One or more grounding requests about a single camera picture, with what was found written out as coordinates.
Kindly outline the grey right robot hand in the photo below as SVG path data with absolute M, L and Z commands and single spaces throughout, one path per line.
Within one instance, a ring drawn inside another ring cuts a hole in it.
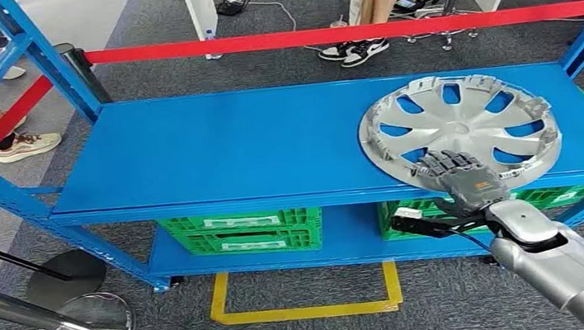
M 428 151 L 417 166 L 420 180 L 452 198 L 451 202 L 437 197 L 432 201 L 450 217 L 473 217 L 496 202 L 510 199 L 511 193 L 497 172 L 471 154 Z

